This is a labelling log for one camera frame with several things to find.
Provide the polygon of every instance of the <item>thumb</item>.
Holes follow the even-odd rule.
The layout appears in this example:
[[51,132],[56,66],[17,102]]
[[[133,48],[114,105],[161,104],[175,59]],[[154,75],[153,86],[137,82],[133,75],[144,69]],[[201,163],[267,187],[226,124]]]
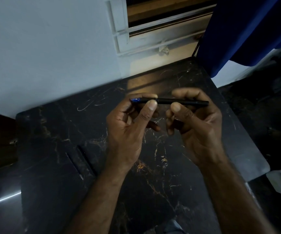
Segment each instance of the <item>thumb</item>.
[[175,117],[184,123],[187,123],[199,134],[207,133],[209,124],[199,119],[191,110],[180,103],[172,103],[170,107]]
[[134,120],[134,125],[133,127],[141,132],[141,131],[145,131],[145,128],[148,124],[148,122],[150,121],[150,119],[152,118],[152,114],[154,114],[154,111],[157,108],[157,101],[156,100],[150,100],[148,101],[145,106],[142,108],[142,110],[140,110],[138,116],[135,118]]

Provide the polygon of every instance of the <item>pen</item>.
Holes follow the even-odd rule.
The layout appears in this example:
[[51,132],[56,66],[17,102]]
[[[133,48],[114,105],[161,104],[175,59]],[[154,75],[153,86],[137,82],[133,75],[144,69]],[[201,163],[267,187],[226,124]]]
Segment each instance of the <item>pen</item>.
[[156,100],[158,104],[171,104],[178,102],[182,105],[206,107],[209,106],[209,101],[200,101],[200,100],[187,100],[187,99],[177,99],[177,98],[133,98],[131,102],[133,104],[145,104],[149,100]]

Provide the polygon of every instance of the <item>window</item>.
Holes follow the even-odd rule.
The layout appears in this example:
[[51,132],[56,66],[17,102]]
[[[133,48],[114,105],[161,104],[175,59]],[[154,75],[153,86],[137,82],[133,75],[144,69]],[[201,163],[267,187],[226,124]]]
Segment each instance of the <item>window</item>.
[[109,0],[119,56],[158,48],[205,31],[217,0]]

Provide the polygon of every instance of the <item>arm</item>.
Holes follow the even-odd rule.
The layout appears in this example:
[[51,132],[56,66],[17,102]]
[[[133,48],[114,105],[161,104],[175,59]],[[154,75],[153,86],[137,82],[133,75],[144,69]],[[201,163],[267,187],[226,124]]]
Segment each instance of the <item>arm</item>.
[[150,100],[138,110],[130,98],[157,98],[155,94],[132,94],[125,98],[108,116],[108,154],[103,172],[89,191],[79,211],[73,217],[66,232],[72,234],[109,232],[113,213],[124,178],[137,161],[146,127],[158,131],[150,122],[157,102]]
[[173,103],[166,111],[166,124],[170,135],[174,128],[179,130],[190,159],[199,167],[222,233],[276,233],[224,153],[220,110],[197,88],[175,89],[172,95],[210,102],[208,107],[197,110]]

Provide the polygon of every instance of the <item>hand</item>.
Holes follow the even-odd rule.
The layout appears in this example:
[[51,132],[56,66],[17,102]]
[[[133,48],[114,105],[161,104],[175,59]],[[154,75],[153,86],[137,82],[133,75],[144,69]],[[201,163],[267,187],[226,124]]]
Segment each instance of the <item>hand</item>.
[[175,98],[209,101],[209,106],[196,110],[193,106],[172,103],[166,111],[168,134],[174,134],[174,128],[179,130],[184,146],[190,152],[190,159],[199,167],[226,161],[221,142],[222,114],[218,107],[198,88],[178,88],[172,91],[172,95]]
[[137,161],[145,128],[159,131],[160,127],[150,121],[151,117],[158,117],[157,102],[150,100],[146,104],[134,106],[132,98],[157,98],[156,94],[130,94],[107,116],[108,154],[106,168],[126,175]]

